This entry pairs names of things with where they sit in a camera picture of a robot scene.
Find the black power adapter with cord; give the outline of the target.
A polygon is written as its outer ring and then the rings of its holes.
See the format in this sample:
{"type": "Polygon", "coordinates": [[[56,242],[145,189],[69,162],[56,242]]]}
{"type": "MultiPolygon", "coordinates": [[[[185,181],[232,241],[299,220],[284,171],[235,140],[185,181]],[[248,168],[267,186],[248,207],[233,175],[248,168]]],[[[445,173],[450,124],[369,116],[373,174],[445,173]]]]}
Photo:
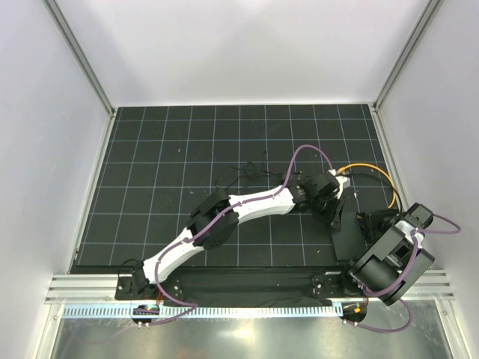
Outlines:
{"type": "Polygon", "coordinates": [[[283,185],[287,169],[272,171],[267,161],[267,151],[259,162],[228,162],[212,165],[208,194],[223,191],[226,194],[251,194],[283,185]]]}

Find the right aluminium frame post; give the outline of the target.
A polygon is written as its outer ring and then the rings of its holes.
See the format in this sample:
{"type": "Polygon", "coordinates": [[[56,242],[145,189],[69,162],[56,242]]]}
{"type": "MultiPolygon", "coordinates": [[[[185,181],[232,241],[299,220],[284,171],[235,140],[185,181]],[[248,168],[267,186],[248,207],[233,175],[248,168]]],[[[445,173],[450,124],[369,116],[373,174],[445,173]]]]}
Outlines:
{"type": "Polygon", "coordinates": [[[391,90],[395,86],[401,73],[404,71],[406,65],[417,49],[422,37],[425,35],[428,27],[432,23],[434,17],[442,6],[442,0],[428,0],[421,11],[421,14],[415,22],[411,33],[409,34],[403,48],[400,51],[396,61],[394,62],[391,71],[389,72],[386,80],[377,95],[376,100],[373,102],[373,108],[378,112],[384,105],[391,90]]]}

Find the aluminium frame post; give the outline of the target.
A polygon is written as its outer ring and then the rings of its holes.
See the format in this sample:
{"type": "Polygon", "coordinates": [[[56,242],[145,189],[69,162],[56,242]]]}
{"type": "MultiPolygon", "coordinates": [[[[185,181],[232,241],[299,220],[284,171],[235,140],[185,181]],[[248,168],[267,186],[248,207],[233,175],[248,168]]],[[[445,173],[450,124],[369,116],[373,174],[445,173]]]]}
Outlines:
{"type": "Polygon", "coordinates": [[[55,0],[42,0],[42,3],[49,12],[49,15],[52,17],[53,22],[57,26],[57,29],[60,31],[65,43],[72,52],[73,57],[76,59],[77,64],[85,75],[93,92],[97,96],[103,108],[106,110],[108,116],[112,117],[115,112],[115,107],[112,105],[103,89],[103,86],[100,84],[100,80],[97,78],[93,67],[87,59],[85,52],[77,40],[76,35],[74,34],[58,2],[55,0]]]}
{"type": "Polygon", "coordinates": [[[391,90],[395,86],[401,73],[404,71],[406,65],[417,49],[422,37],[425,35],[428,27],[432,23],[434,17],[442,6],[442,0],[428,0],[421,11],[421,14],[415,22],[411,33],[409,34],[403,48],[400,51],[396,61],[394,62],[391,71],[389,72],[386,80],[377,95],[376,100],[373,102],[373,108],[378,112],[384,105],[391,90]]]}

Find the black network switch box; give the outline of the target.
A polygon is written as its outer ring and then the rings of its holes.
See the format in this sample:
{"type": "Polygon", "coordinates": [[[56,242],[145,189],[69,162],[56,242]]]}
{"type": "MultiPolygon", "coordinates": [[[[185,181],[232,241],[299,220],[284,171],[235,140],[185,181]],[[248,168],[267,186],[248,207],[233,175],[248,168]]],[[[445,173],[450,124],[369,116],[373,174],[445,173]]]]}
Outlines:
{"type": "Polygon", "coordinates": [[[359,259],[367,250],[355,212],[342,212],[332,223],[331,234],[335,257],[341,265],[359,259]]]}

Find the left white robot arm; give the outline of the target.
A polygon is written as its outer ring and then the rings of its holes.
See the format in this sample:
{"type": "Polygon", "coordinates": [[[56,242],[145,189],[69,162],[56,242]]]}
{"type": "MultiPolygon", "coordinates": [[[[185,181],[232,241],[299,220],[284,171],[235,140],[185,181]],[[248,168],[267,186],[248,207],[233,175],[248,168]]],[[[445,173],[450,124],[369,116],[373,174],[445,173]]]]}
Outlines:
{"type": "Polygon", "coordinates": [[[294,175],[281,185],[253,194],[214,191],[189,216],[185,227],[158,254],[134,265],[132,291],[142,299],[157,294],[159,285],[187,260],[215,249],[247,222],[272,215],[309,212],[331,228],[341,228],[343,193],[350,180],[327,171],[316,177],[294,175]]]}

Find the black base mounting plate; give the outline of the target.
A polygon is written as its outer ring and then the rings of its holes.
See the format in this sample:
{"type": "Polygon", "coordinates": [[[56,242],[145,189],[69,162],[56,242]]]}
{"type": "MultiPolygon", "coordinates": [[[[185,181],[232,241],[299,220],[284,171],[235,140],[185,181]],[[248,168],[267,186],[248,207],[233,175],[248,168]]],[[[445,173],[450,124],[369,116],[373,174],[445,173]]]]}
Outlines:
{"type": "Polygon", "coordinates": [[[303,300],[361,298],[338,266],[179,267],[162,282],[166,292],[201,306],[266,306],[303,300]]]}

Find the aluminium front rail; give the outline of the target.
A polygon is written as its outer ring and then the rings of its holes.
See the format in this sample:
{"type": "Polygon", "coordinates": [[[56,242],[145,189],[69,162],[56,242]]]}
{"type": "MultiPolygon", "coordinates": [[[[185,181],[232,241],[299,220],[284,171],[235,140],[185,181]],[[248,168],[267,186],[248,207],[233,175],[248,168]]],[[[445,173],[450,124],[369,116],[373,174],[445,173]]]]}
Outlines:
{"type": "MultiPolygon", "coordinates": [[[[55,274],[45,304],[103,303],[113,301],[117,290],[116,274],[55,274]]],[[[403,295],[403,300],[453,301],[455,297],[445,272],[429,270],[403,295]]]]}

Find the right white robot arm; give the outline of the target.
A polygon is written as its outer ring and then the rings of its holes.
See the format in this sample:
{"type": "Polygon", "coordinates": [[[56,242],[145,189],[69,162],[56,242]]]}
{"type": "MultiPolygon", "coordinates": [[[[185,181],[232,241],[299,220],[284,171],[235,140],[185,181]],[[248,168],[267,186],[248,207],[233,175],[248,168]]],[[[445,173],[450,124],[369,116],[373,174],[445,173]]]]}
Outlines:
{"type": "Polygon", "coordinates": [[[387,306],[399,301],[435,260],[422,248],[419,232],[432,223],[433,212],[419,203],[405,212],[356,213],[355,224],[371,247],[349,261],[337,278],[338,290],[347,297],[378,298],[387,306]]]}

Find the black grid cutting mat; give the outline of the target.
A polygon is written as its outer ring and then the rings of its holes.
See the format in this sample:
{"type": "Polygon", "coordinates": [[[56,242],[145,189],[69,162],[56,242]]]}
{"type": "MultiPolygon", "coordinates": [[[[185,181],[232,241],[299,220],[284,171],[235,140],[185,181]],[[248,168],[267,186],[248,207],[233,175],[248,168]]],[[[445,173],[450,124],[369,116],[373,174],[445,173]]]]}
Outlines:
{"type": "Polygon", "coordinates": [[[353,173],[345,212],[394,202],[368,105],[206,105],[120,108],[73,273],[112,273],[172,242],[209,194],[212,165],[259,162],[272,171],[353,173]]]}

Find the left aluminium frame post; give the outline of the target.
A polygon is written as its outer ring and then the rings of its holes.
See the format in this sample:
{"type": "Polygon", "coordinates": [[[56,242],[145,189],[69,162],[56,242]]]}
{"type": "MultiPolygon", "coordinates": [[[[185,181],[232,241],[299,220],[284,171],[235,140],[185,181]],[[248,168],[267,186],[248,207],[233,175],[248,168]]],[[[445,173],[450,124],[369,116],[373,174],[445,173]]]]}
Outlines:
{"type": "Polygon", "coordinates": [[[100,80],[97,78],[93,67],[87,59],[85,52],[77,40],[76,35],[74,34],[58,2],[55,0],[42,0],[42,3],[49,12],[49,15],[52,17],[53,22],[57,26],[57,29],[60,31],[65,43],[72,52],[73,57],[76,59],[77,64],[85,75],[93,92],[97,96],[103,108],[106,110],[108,116],[112,117],[115,112],[115,107],[112,105],[103,89],[103,86],[100,84],[100,80]]]}

